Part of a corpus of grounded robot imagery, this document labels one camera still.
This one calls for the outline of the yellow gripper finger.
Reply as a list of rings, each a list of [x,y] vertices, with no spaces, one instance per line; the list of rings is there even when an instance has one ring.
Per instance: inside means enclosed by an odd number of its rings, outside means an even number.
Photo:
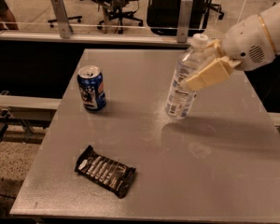
[[[225,51],[222,48],[220,39],[213,39],[206,45],[206,54],[209,57],[223,57],[225,55]]]
[[[241,61],[232,60],[228,56],[215,58],[205,67],[185,77],[180,82],[180,86],[188,91],[199,91],[229,79],[231,73],[240,64]]]

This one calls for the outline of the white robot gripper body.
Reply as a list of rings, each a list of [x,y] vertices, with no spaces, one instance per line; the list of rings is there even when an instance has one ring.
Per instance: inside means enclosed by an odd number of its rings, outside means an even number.
[[[222,48],[231,59],[241,62],[237,68],[244,71],[255,70],[275,58],[273,42],[260,15],[233,25],[222,39]]]

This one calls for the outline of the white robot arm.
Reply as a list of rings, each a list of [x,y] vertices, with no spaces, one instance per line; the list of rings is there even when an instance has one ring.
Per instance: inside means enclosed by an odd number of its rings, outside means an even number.
[[[204,89],[227,80],[234,70],[252,71],[280,55],[280,2],[233,25],[210,47],[214,56],[179,82],[183,89]]]

